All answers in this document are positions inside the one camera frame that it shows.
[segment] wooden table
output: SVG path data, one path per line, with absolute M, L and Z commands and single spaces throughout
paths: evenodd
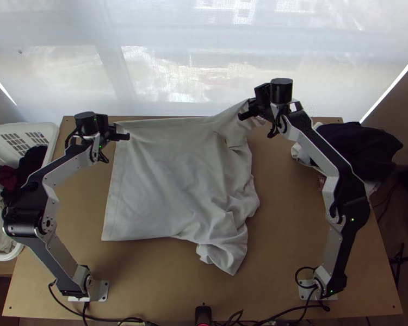
M 113 117 L 113 121 L 132 117 Z M 337 118 L 320 118 L 324 123 Z M 248 253 L 232 277 L 206 265 L 196 244 L 177 239 L 102 242 L 104 209 L 112 164 L 99 163 L 76 173 L 57 188 L 60 199 L 57 233 L 79 264 L 88 265 L 97 279 L 110 280 L 105 303 L 91 303 L 89 314 L 103 318 L 144 316 L 147 320 L 192 321 L 203 302 L 215 320 L 226 320 L 245 309 L 242 319 L 264 319 L 304 305 L 294 281 L 296 269 L 321 262 L 327 222 L 318 191 L 318 173 L 290 156 L 292 142 L 281 135 L 266 138 L 269 126 L 249 137 L 252 173 L 261 205 L 248 219 Z M 63 155 L 64 140 L 74 119 L 64 117 L 54 152 Z M 112 161 L 114 144 L 104 150 Z M 346 289 L 331 312 L 309 309 L 307 318 L 401 314 L 399 297 L 372 213 L 357 234 L 346 274 Z M 18 257 L 3 314 L 6 316 L 76 319 L 50 296 L 54 279 L 29 250 Z M 82 304 L 67 303 L 81 311 Z M 287 317 L 298 318 L 300 312 Z

